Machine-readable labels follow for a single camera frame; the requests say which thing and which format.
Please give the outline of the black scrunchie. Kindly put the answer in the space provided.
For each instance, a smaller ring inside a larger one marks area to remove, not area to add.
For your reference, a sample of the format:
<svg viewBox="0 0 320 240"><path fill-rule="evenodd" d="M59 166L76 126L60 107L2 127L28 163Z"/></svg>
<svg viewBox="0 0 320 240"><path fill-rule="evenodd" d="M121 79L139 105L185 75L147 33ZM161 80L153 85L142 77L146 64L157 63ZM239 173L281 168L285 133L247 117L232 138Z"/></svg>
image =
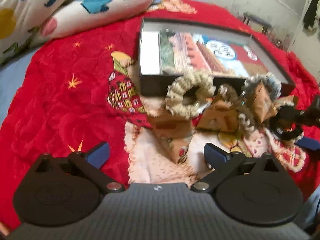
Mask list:
<svg viewBox="0 0 320 240"><path fill-rule="evenodd" d="M297 141L303 137L306 110L283 105L269 121L269 130L280 140Z"/></svg>

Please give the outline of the brown pyramid snack packet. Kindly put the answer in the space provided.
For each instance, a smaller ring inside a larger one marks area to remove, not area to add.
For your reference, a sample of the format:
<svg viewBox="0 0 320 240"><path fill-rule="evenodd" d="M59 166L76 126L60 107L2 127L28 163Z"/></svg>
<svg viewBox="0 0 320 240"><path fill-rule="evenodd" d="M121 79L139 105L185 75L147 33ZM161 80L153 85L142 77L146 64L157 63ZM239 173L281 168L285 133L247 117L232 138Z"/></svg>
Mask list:
<svg viewBox="0 0 320 240"><path fill-rule="evenodd" d="M239 129L239 113L230 102L217 100L204 110L196 128L234 133Z"/></svg>

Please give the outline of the blue knitted scrunchie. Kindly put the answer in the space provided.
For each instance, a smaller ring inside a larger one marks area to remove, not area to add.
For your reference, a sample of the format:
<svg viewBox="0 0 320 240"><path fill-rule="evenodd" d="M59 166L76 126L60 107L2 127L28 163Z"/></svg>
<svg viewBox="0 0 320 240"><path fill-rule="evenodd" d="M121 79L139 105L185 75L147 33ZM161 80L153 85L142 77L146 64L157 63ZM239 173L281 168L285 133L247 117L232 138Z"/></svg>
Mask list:
<svg viewBox="0 0 320 240"><path fill-rule="evenodd" d="M271 72L268 72L267 74L257 74L247 78L242 86L242 91L245 93L247 106L252 105L254 100L253 94L260 83L262 83L265 87L271 102L274 102L280 97L281 82L275 77L275 75Z"/></svg>

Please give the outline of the brown braided scrunchie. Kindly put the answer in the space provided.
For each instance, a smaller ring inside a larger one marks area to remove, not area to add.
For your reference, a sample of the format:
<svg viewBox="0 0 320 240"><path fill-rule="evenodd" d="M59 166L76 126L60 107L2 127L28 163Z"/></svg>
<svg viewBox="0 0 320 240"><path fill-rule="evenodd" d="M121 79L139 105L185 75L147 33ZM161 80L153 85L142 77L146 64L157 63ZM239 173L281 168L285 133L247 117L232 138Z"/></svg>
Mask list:
<svg viewBox="0 0 320 240"><path fill-rule="evenodd" d="M230 102L235 108L239 121L239 130L245 135L249 135L255 131L255 120L251 110L238 97L236 90L229 84L223 84L218 89L221 98Z"/></svg>

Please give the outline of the beige knitted scrunchie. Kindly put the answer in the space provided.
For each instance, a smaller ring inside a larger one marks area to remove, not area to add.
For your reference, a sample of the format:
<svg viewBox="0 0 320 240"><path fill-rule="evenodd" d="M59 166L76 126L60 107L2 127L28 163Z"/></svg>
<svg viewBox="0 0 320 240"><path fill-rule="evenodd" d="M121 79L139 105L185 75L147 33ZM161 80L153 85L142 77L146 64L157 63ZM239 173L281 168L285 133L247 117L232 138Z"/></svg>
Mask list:
<svg viewBox="0 0 320 240"><path fill-rule="evenodd" d="M187 72L168 85L165 109L172 115L192 119L199 115L199 104L213 97L214 78L204 72Z"/></svg>

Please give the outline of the red plush bed blanket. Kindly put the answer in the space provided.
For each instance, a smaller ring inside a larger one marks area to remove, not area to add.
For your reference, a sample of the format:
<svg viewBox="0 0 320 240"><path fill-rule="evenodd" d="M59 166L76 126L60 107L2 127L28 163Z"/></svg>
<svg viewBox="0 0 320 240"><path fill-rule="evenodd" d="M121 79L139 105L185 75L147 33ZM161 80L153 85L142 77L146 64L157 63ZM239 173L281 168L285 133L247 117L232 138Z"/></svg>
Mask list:
<svg viewBox="0 0 320 240"><path fill-rule="evenodd" d="M111 106L112 53L136 59L142 16L45 44L31 59L1 126L1 222L19 226L12 198L34 161L43 153L66 157L105 141L110 157L102 171L122 184L192 184L208 170L203 147L213 132L194 134L187 159L175 164L146 115L161 99L135 95L123 108Z"/></svg>

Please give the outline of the dark clothes hanging on door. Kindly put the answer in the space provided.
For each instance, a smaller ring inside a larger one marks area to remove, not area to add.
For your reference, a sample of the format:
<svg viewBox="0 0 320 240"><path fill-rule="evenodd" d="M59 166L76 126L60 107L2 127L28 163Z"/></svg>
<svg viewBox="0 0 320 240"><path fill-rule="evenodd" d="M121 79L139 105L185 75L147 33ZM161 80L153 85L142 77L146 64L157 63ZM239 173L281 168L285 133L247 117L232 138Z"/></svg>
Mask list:
<svg viewBox="0 0 320 240"><path fill-rule="evenodd" d="M303 18L303 28L308 31L314 30L314 23L316 19L317 7L319 0L311 0L309 7Z"/></svg>

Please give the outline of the Chinese history textbook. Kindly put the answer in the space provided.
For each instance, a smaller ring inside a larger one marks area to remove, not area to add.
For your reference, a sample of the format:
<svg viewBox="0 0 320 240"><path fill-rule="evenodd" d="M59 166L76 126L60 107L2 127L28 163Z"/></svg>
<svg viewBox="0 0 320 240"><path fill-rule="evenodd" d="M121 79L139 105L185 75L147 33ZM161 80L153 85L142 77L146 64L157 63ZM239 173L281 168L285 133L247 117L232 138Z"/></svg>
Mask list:
<svg viewBox="0 0 320 240"><path fill-rule="evenodd" d="M249 45L196 33L162 30L159 51L161 71L166 75L194 70L217 76L250 77L268 72Z"/></svg>

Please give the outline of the blue padded stool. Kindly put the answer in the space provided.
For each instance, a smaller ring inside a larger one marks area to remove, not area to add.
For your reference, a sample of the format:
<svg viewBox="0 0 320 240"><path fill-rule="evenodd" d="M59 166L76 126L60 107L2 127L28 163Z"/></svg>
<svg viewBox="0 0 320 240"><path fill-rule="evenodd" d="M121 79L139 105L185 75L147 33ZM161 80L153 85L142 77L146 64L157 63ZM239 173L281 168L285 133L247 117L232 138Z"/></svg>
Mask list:
<svg viewBox="0 0 320 240"><path fill-rule="evenodd" d="M251 21L262 26L261 33L264 35L267 35L268 31L272 28L272 25L266 20L260 18L259 16L250 14L249 12L244 12L242 22L245 23L246 25L249 25Z"/></svg>

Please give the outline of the black shallow cardboard box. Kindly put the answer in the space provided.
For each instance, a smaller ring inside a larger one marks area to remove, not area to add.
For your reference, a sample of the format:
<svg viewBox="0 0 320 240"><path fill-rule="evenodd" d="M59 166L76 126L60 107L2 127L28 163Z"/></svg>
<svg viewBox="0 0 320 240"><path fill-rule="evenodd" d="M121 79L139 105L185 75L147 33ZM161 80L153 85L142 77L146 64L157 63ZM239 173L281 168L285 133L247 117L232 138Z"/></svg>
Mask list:
<svg viewBox="0 0 320 240"><path fill-rule="evenodd" d="M139 37L139 81L144 96L165 96L168 85L188 71L211 75L238 93L248 77L273 73L281 94L295 85L274 56L252 34L199 22L144 18Z"/></svg>

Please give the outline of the cartoon monster print duvet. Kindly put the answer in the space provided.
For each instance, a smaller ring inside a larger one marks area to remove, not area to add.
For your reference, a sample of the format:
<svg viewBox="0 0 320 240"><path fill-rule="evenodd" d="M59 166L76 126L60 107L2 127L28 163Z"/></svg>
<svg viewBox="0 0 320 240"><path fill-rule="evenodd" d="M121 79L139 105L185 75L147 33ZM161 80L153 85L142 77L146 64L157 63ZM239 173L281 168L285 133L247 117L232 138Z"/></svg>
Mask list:
<svg viewBox="0 0 320 240"><path fill-rule="evenodd" d="M144 12L154 0L1 0L1 64L47 41Z"/></svg>

